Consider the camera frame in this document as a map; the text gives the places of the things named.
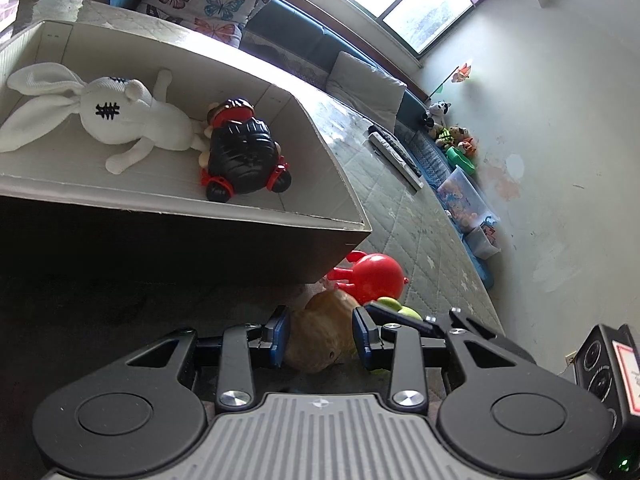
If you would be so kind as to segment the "black remote control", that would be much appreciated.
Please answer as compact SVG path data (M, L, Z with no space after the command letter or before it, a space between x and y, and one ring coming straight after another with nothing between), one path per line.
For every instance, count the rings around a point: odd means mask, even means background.
M422 176L422 172L416 164L416 161L405 149L405 147L399 142L396 136L384 129L379 129L377 125L370 125L368 127L368 133L377 133L404 160L404 162L416 174L418 178Z

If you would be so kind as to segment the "tan peanut toy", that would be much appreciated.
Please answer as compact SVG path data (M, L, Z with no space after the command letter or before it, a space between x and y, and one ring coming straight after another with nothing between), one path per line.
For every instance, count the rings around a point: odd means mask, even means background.
M358 302L339 289L312 296L291 315L291 331L284 362L294 370L317 374L356 354L352 314Z

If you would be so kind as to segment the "small clear plastic bin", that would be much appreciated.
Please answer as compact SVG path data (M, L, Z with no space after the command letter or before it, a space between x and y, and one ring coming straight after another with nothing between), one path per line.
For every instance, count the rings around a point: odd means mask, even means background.
M469 245L472 254L482 260L488 260L501 252L497 242L488 236L481 226L469 232L465 237L465 241Z

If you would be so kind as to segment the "red octopus toy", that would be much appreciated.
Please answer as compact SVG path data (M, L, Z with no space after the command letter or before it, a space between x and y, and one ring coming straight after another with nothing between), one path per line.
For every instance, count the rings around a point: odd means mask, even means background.
M380 297L399 299L409 284L400 264L390 256L354 250L346 256L346 261L348 268L336 266L326 274L326 279L358 304L367 304Z

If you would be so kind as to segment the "green alien toy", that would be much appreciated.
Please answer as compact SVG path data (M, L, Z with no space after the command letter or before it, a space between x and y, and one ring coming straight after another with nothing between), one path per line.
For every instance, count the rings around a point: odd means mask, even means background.
M414 318L417 321L422 322L422 316L416 312L415 310L404 306L397 299L392 297L380 297L378 298L378 303L382 304L386 308L390 308L390 310L395 311L398 314L408 316L408 318Z

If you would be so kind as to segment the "blue sofa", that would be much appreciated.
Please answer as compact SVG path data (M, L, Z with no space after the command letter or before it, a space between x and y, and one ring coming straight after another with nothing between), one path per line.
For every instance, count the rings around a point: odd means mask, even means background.
M141 0L94 0L131 8ZM271 0L256 18L245 26L240 49L250 55L285 70L317 88L326 88L331 70L337 60L350 55L356 65L365 65L393 84L401 78L386 67L387 62L376 62L329 26L300 10L288 0ZM431 122L422 93L402 84L404 94L395 119L394 135L421 167L433 170L445 165L446 156L427 137Z

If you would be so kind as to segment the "pile of plush toys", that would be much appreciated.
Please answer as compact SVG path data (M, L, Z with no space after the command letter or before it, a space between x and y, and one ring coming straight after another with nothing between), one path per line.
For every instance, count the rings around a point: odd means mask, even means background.
M467 128L447 126L446 115L451 104L439 101L430 104L422 120L428 136L445 155L452 168L460 168L468 176L475 174L476 167L473 158L477 146Z

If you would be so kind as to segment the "white plush rabbit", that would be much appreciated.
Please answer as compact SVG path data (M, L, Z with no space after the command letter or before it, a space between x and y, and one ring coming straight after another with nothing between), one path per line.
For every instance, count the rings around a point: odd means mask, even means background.
M29 101L1 126L1 151L24 148L76 114L94 140L131 145L128 151L106 160L105 168L111 174L122 174L154 148L204 153L208 145L198 125L167 102L171 81L170 70L160 70L154 87L148 89L137 79L105 76L85 82L58 63L23 67L9 76L6 85Z

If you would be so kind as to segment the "grey cardboard tray box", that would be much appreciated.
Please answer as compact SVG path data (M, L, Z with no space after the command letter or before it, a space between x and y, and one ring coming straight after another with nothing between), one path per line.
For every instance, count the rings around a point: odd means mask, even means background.
M195 32L157 24L152 34L88 23L41 21L2 44L1 73L60 63L85 80L137 78L170 70L167 99L202 120L211 102L242 96L282 146L293 176L276 194L261 190L213 203L196 151L155 150L114 176L115 154L77 116L1 157L1 265L29 275L216 278L311 283L371 231L321 120L291 75Z

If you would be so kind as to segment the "grey cushion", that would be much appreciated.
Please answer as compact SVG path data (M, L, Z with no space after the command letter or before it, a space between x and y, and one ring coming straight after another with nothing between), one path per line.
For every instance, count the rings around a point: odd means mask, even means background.
M372 122L393 132L407 86L384 70L345 51L336 58L326 80L326 92Z

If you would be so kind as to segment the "clear plastic toy bin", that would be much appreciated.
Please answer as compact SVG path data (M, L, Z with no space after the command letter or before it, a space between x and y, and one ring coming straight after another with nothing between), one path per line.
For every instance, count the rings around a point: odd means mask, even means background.
M477 191L472 180L460 167L439 185L436 196L463 233L471 232L487 218L495 222L500 220L484 195Z

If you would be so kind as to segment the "brown bear figure toy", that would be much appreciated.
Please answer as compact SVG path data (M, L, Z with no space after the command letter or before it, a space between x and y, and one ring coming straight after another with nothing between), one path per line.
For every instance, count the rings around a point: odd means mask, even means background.
M254 106L236 98L209 105L204 136L209 148L198 156L206 198L227 203L235 195L265 188L283 193L292 184L288 162Z

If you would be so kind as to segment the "grey quilted star tablecloth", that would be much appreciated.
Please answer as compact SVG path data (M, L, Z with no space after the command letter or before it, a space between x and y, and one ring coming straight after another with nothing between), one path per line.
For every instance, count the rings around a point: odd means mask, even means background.
M427 315L461 308L500 330L502 325L483 282L434 192L431 188L415 191L375 154L366 139L370 125L366 118L276 66L157 18L90 0L20 0L16 32L41 20L98 25L166 40L264 76L292 92L318 126L363 204L372 232L360 249L384 252L407 272L406 305Z

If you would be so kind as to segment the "grey remote control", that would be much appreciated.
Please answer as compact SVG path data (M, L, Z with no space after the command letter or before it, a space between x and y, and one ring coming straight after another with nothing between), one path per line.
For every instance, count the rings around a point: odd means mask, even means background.
M368 135L369 142L396 168L405 180L416 190L424 188L424 179L413 160L402 156L377 132Z

